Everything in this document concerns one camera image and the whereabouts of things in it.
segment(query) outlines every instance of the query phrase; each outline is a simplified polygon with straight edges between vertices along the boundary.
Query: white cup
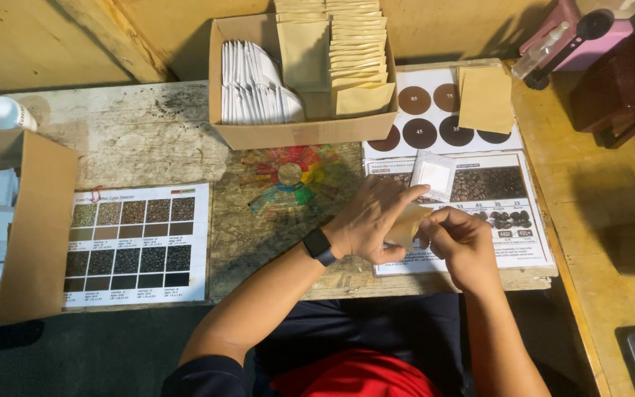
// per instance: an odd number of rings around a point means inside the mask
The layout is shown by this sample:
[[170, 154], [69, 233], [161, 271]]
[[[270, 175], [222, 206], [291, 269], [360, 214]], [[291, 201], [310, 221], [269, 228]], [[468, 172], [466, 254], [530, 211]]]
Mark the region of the white cup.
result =
[[38, 123], [22, 104], [10, 97], [0, 97], [0, 129], [23, 128], [36, 131]]

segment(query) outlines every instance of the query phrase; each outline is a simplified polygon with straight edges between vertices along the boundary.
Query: open cardboard box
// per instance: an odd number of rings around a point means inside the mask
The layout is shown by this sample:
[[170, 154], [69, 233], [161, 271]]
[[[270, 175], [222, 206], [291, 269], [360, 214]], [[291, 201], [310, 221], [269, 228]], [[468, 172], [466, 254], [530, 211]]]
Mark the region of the open cardboard box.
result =
[[[322, 143], [386, 139], [399, 109], [394, 88], [386, 113], [355, 119], [258, 126], [222, 125], [222, 43], [247, 40], [281, 59], [276, 14], [215, 19], [209, 35], [209, 122], [234, 150], [280, 148]], [[396, 83], [396, 66], [386, 39], [388, 82]]]
[[0, 131], [0, 169], [21, 168], [0, 280], [0, 326], [61, 312], [78, 154], [30, 131]]

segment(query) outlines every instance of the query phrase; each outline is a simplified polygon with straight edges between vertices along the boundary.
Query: black watch strap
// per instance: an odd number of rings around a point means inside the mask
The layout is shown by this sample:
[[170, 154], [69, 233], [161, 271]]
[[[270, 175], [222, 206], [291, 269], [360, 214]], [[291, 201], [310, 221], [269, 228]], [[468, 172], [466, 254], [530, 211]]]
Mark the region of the black watch strap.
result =
[[303, 244], [308, 250], [308, 254], [322, 263], [322, 266], [333, 264], [337, 258], [332, 254], [330, 240], [324, 235], [320, 228], [308, 233], [303, 239]]

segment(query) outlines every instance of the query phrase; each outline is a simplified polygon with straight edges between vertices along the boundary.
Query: wooden table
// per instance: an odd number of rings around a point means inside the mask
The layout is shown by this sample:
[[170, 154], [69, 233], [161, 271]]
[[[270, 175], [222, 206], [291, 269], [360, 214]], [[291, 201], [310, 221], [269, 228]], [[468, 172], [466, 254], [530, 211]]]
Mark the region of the wooden table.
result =
[[635, 396], [614, 337], [617, 327], [635, 325], [635, 277], [618, 274], [601, 237], [635, 222], [635, 137], [611, 150], [572, 129], [565, 98], [578, 77], [557, 74], [543, 91], [516, 81], [512, 100], [564, 252], [560, 278], [596, 387], [601, 396]]
[[[269, 150], [231, 151], [207, 122], [207, 81], [102, 87], [9, 95], [39, 121], [39, 132], [80, 153], [77, 190], [212, 182], [208, 299], [221, 300], [256, 269], [335, 215], [363, 178], [361, 145], [322, 152], [325, 185], [309, 205], [276, 214], [251, 211], [263, 187], [256, 163]], [[560, 261], [552, 223], [541, 203], [553, 252]], [[501, 270], [507, 290], [550, 287], [555, 266]], [[448, 274], [375, 277], [373, 267], [345, 258], [329, 267], [304, 299], [374, 297], [456, 291]], [[90, 310], [123, 310], [130, 306]]]

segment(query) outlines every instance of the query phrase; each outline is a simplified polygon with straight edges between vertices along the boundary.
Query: pink machine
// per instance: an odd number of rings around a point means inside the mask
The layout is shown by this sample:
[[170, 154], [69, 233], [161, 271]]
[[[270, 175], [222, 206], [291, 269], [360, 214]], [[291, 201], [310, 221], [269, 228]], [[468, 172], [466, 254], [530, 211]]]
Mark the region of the pink machine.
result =
[[[561, 22], [567, 21], [570, 27], [563, 33], [552, 48], [551, 55], [545, 59], [538, 67], [542, 70], [556, 55], [568, 46], [577, 47], [565, 59], [553, 68], [553, 71], [583, 71], [599, 59], [604, 53], [611, 50], [618, 42], [629, 36], [634, 29], [628, 19], [615, 19], [604, 36], [595, 40], [581, 40], [578, 38], [577, 22], [582, 15], [574, 0], [559, 0], [558, 5], [552, 10], [548, 19], [542, 23], [539, 29], [530, 40], [525, 42], [520, 48], [521, 55], [536, 40], [546, 36], [555, 29]], [[579, 45], [571, 43], [572, 40], [581, 42]]]

